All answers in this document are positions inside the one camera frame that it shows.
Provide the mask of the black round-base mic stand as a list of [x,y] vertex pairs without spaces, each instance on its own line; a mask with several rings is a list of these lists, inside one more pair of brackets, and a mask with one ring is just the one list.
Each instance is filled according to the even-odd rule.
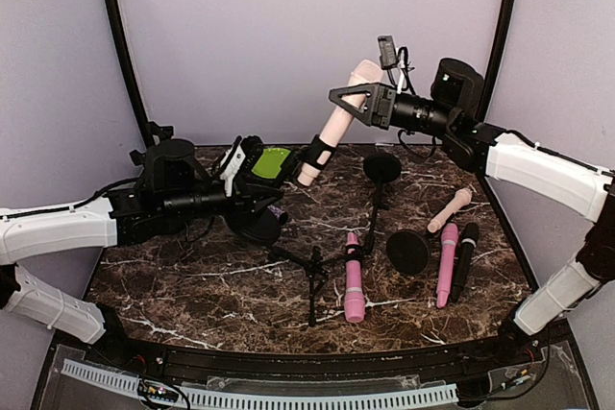
[[161,126],[154,121],[146,124],[147,146],[155,146],[164,140],[171,139],[174,135],[174,127],[170,125]]

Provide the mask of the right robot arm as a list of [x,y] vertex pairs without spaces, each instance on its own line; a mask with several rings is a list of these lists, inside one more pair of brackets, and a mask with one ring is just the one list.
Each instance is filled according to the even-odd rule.
[[523,300],[501,325],[490,346],[501,366],[513,364],[528,338],[614,278],[614,173],[571,159],[521,133],[474,118],[482,76],[469,64],[445,58],[438,64],[430,98],[380,83],[331,90],[332,103],[366,126],[404,129],[440,140],[461,169],[507,181],[576,211],[593,227],[559,271]]

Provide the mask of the black microphone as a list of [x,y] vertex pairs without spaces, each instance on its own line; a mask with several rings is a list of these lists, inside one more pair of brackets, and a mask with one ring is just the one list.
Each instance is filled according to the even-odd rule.
[[457,245],[457,264],[454,270],[449,302],[458,302],[469,276],[474,250],[480,238],[480,228],[477,223],[469,223],[462,231]]

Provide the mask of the purple glitter microphone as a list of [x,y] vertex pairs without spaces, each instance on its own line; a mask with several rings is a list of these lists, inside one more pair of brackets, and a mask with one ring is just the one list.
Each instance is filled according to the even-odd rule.
[[288,222],[289,215],[283,209],[274,205],[270,205],[269,210],[274,214],[281,226],[284,226]]

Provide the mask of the black stand holding beige mic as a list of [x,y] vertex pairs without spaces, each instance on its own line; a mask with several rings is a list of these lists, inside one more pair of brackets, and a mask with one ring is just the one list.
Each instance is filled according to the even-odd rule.
[[[304,147],[292,148],[292,149],[287,148],[291,151],[291,154],[287,158],[287,160],[283,163],[282,171],[280,172],[280,174],[273,180],[265,180],[265,179],[256,177],[251,172],[252,169],[251,170],[241,169],[241,171],[238,174],[250,175],[254,178],[253,181],[274,181],[275,183],[279,184],[281,186],[281,190],[283,190],[283,186],[285,183],[293,182],[297,180],[298,175],[301,171],[301,167],[306,159],[308,146],[310,145],[310,143]],[[263,143],[263,150],[265,148],[274,148],[274,147],[267,147]],[[226,221],[225,220],[225,222],[228,228],[233,233],[235,233],[236,235],[250,242],[257,243],[259,245],[264,245],[264,246],[272,245],[280,238],[280,235],[281,235],[282,226],[280,225],[280,223],[278,222],[274,214],[269,210],[269,207],[261,215],[256,216],[255,218],[249,221]]]

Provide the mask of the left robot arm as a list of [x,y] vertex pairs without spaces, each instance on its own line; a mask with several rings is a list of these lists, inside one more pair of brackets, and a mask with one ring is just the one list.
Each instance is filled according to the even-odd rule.
[[270,205],[283,196],[285,171],[255,173],[264,155],[257,136],[238,137],[207,169],[194,144],[167,139],[133,151],[142,171],[78,203],[1,213],[1,308],[76,337],[115,368],[135,361],[135,345],[114,331],[111,309],[80,301],[30,274],[22,259],[80,248],[144,243],[173,234],[198,218],[224,217],[241,233],[275,222]]

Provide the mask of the black tripod mic stand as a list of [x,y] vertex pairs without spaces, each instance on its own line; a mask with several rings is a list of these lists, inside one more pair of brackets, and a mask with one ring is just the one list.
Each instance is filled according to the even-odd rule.
[[315,307],[316,296],[324,288],[330,276],[330,273],[327,269],[329,262],[323,259],[321,249],[317,246],[314,246],[311,249],[309,257],[300,257],[299,255],[294,254],[281,247],[272,246],[268,249],[267,257],[272,262],[289,261],[304,270],[304,273],[308,280],[309,312],[307,325],[309,327],[315,327],[317,324]]

